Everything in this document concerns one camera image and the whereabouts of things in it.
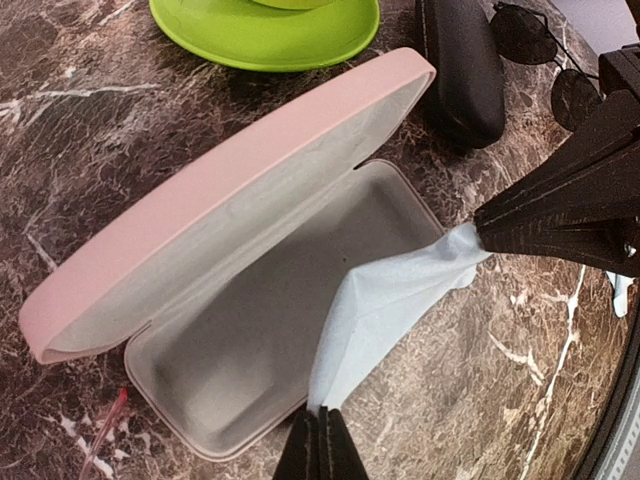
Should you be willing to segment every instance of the marble surface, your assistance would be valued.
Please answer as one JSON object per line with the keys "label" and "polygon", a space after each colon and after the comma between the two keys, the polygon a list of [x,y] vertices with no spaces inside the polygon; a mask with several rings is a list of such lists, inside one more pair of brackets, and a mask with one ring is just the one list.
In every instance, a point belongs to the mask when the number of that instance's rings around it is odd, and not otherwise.
{"label": "marble surface", "polygon": [[[593,53],[545,0],[551,29]],[[491,14],[489,2],[485,3]],[[92,235],[185,164],[299,94],[413,46],[411,0],[383,0],[373,44],[347,64],[269,75],[214,65],[171,43],[143,0],[8,0],[0,16],[0,478],[75,478],[130,387],[92,478],[268,479],[276,428],[236,460],[195,457],[127,379],[123,346],[43,367],[17,327],[23,299]],[[416,108],[379,152],[452,227],[567,136],[553,120],[554,64],[504,61],[508,121],[481,151],[447,144]],[[564,479],[611,388],[628,319],[603,272],[498,255],[441,301],[347,402],[372,479]]]}

